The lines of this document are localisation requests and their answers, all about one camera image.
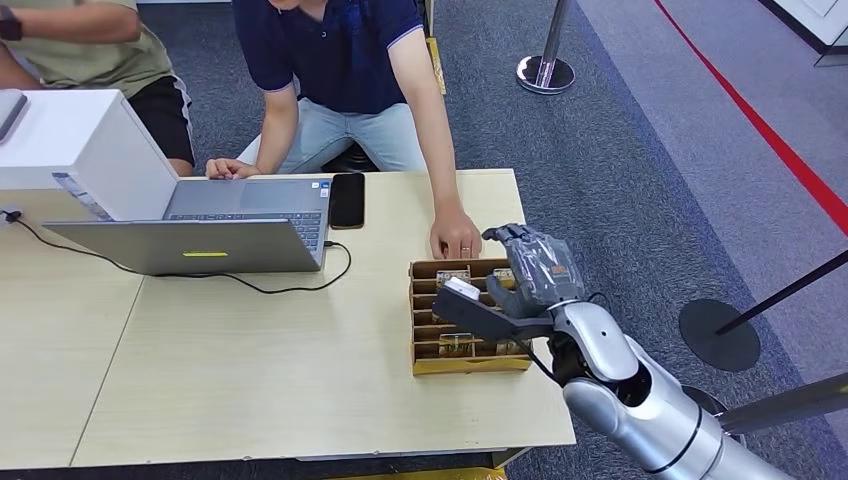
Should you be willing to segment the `person's right hand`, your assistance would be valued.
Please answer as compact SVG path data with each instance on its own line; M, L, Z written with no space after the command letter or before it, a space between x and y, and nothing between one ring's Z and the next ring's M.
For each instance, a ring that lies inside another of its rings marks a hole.
M263 175L263 172L240 160L216 158L207 161L205 174L211 180L234 180Z

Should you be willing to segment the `person's left hand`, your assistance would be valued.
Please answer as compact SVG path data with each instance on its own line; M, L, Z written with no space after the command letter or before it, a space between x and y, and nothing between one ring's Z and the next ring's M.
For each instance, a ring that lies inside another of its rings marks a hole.
M459 205L438 206L430 229L434 259L475 259L481 253L481 234Z

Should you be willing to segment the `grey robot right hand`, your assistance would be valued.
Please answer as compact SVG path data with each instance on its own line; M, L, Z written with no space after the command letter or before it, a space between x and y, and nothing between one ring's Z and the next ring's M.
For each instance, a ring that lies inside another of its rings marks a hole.
M507 253L514 287L490 274L487 291L512 318L539 317L563 302L585 298L585 285L567 243L530 226L515 223L491 227L484 240L500 242Z

